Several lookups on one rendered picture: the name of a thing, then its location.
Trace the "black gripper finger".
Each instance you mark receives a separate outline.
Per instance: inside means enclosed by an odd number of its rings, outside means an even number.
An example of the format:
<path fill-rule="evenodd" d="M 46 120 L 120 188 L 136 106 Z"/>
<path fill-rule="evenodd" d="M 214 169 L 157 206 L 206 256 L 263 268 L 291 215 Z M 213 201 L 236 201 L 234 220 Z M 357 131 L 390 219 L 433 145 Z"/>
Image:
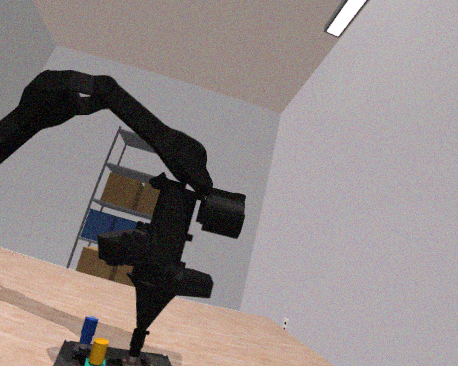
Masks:
<path fill-rule="evenodd" d="M 176 295 L 163 291 L 157 285 L 147 280 L 138 279 L 138 282 L 143 290 L 138 331 L 146 331 L 154 319 L 158 317 L 160 312 Z"/>
<path fill-rule="evenodd" d="M 143 290 L 140 287 L 140 284 L 138 282 L 139 280 L 147 280 L 149 281 L 150 279 L 148 278 L 143 278 L 143 277 L 138 277 L 132 273 L 126 272 L 128 278 L 130 281 L 134 284 L 135 286 L 135 292 L 136 292 L 136 313 L 137 313 L 137 318 L 136 318 L 136 329 L 138 330 L 138 324 L 139 324 L 139 314 L 142 306 L 142 297 L 143 297 Z"/>

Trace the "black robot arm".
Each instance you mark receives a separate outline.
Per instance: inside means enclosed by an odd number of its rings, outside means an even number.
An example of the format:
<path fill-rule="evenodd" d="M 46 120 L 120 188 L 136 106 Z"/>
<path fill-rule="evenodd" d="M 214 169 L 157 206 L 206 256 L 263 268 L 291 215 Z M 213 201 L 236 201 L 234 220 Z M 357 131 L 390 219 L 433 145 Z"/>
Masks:
<path fill-rule="evenodd" d="M 246 195 L 212 188 L 205 147 L 165 125 L 111 76 L 73 70 L 39 73 L 24 88 L 16 109 L 0 120 L 0 164 L 42 129 L 60 125 L 75 115 L 107 109 L 148 143 L 179 181 L 168 179 L 165 172 L 149 179 L 154 189 L 161 190 L 153 217 L 189 227 L 196 201 L 200 200 L 196 222 L 202 225 L 201 230 L 238 239 L 245 219 Z M 195 192 L 185 189 L 185 184 Z M 99 259 L 117 266 L 145 257 L 143 262 L 155 264 L 158 232 L 154 225 L 150 224 L 148 231 L 143 225 L 138 221 L 134 230 L 98 234 Z"/>

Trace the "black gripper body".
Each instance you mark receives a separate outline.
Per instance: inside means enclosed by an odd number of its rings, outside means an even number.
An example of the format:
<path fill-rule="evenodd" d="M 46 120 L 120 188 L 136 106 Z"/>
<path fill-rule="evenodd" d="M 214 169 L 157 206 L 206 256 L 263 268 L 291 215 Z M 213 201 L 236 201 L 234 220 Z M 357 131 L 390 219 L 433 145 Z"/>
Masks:
<path fill-rule="evenodd" d="M 143 262 L 144 258 L 122 263 L 134 266 L 132 274 L 150 279 L 163 291 L 189 297 L 211 298 L 213 281 L 209 274 L 185 268 L 186 262 L 180 261 L 186 240 L 191 241 L 193 235 L 188 234 L 189 227 L 176 222 L 151 218 L 144 224 L 144 230 L 151 225 L 156 226 L 158 253 L 155 264 Z"/>

